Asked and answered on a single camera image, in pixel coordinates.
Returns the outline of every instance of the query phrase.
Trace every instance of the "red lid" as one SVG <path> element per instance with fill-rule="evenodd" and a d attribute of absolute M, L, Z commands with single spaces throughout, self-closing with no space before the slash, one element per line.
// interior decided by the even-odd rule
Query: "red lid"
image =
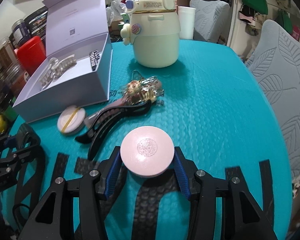
<path fill-rule="evenodd" d="M 39 36 L 34 36 L 17 51 L 17 56 L 30 76 L 46 59 L 46 50 Z"/>

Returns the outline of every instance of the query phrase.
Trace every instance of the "green bag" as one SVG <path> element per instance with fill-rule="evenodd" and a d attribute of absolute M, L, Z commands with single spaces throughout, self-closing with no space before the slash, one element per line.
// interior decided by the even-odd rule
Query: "green bag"
<path fill-rule="evenodd" d="M 268 4 L 266 0 L 242 0 L 242 3 L 248 5 L 260 14 L 268 14 Z"/>
<path fill-rule="evenodd" d="M 275 21 L 282 27 L 284 28 L 287 33 L 292 34 L 292 23 L 291 20 L 288 16 L 288 13 L 284 10 L 279 10 L 278 11 L 278 16 L 275 19 Z"/>

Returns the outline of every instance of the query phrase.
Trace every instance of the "black cable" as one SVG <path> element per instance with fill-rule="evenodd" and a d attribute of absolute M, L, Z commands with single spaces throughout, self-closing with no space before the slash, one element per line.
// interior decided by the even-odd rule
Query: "black cable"
<path fill-rule="evenodd" d="M 17 216 L 16 216 L 16 209 L 19 208 L 19 207 L 26 207 L 27 209 L 29 209 L 29 212 L 30 212 L 30 207 L 23 204 L 23 203 L 19 203 L 19 204 L 15 204 L 13 207 L 12 207 L 12 215 L 13 215 L 13 219 L 14 221 L 16 222 L 17 224 L 17 227 L 19 229 L 19 234 L 21 233 L 21 228 L 20 228 L 20 224 L 19 224 L 19 220 L 17 219 Z"/>

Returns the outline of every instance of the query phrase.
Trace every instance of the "silver screw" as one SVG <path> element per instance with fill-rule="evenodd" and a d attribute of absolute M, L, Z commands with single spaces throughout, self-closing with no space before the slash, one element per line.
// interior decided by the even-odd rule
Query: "silver screw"
<path fill-rule="evenodd" d="M 90 171 L 90 176 L 92 176 L 92 177 L 94 177 L 94 176 L 97 176 L 98 174 L 99 174 L 99 171 L 97 171 L 97 170 L 92 170 L 92 171 Z"/>
<path fill-rule="evenodd" d="M 55 182 L 56 182 L 57 184 L 62 183 L 62 182 L 63 182 L 63 177 L 56 178 Z"/>
<path fill-rule="evenodd" d="M 203 177 L 204 175 L 206 175 L 206 173 L 205 173 L 203 170 L 197 170 L 196 174 L 197 174 L 199 177 Z"/>
<path fill-rule="evenodd" d="M 238 184 L 240 182 L 240 179 L 238 177 L 233 177 L 231 180 L 234 184 Z"/>

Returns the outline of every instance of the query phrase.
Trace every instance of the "stack of cups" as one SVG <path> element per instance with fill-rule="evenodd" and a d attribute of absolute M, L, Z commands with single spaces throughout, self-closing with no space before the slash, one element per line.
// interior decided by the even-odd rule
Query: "stack of cups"
<path fill-rule="evenodd" d="M 194 14 L 195 8 L 178 6 L 178 16 L 181 27 L 179 37 L 181 40 L 193 39 Z"/>

